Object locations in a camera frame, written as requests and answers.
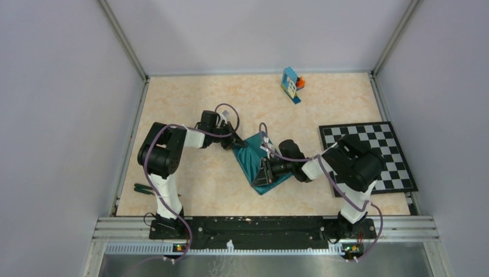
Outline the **colourful toy block house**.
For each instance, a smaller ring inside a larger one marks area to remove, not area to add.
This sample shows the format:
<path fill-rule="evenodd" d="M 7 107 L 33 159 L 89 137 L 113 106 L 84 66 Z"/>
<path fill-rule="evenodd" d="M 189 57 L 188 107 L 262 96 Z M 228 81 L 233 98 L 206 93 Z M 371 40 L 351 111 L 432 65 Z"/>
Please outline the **colourful toy block house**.
<path fill-rule="evenodd" d="M 287 67 L 283 70 L 281 88 L 294 104 L 301 102 L 301 99 L 298 96 L 298 91 L 305 87 L 305 83 L 304 78 L 299 77 L 291 67 Z"/>

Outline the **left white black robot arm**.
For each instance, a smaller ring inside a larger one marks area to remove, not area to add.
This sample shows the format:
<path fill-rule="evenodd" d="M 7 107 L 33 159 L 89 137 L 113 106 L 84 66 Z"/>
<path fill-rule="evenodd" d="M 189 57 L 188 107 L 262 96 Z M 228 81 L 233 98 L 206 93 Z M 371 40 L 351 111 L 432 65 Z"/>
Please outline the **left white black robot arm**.
<path fill-rule="evenodd" d="M 155 190 L 157 211 L 155 229 L 163 229 L 170 238 L 179 238 L 185 231 L 183 206 L 176 189 L 177 171 L 184 148 L 205 149 L 219 143 L 224 150 L 246 148 L 248 144 L 236 133 L 226 113 L 204 110 L 194 128 L 154 122 L 137 155 Z"/>

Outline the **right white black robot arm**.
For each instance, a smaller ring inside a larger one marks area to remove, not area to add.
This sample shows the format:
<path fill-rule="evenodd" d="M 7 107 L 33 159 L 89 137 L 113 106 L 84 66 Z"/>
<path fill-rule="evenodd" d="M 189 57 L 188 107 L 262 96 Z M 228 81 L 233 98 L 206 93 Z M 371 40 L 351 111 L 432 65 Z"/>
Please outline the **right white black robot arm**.
<path fill-rule="evenodd" d="M 257 176 L 251 185 L 264 187 L 277 182 L 285 175 L 309 183 L 322 176 L 345 200 L 337 219 L 325 226 L 325 238 L 353 238 L 362 229 L 367 215 L 370 196 L 381 172 L 385 168 L 382 155 L 358 136 L 345 135 L 320 154 L 307 158 L 291 139 L 279 144 L 278 150 L 268 142 L 261 145 L 267 156 L 261 159 Z"/>

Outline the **teal cloth napkin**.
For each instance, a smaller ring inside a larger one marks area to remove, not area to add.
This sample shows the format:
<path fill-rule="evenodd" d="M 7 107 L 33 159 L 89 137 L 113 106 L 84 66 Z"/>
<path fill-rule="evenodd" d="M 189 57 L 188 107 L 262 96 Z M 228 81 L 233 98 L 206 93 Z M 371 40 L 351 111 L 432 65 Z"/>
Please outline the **teal cloth napkin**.
<path fill-rule="evenodd" d="M 259 171 L 262 169 L 262 159 L 267 158 L 268 153 L 267 150 L 263 150 L 261 148 L 262 136 L 266 142 L 272 145 L 271 148 L 273 148 L 274 145 L 272 141 L 266 137 L 266 134 L 263 131 L 245 139 L 244 142 L 247 143 L 247 147 L 232 147 L 232 151 L 236 157 L 236 160 L 238 161 L 238 164 L 243 170 L 245 177 L 247 178 L 251 187 L 259 195 L 267 193 L 292 177 L 292 174 L 289 173 L 279 176 L 278 179 L 273 181 L 271 184 L 264 181 L 265 176 L 260 174 Z"/>

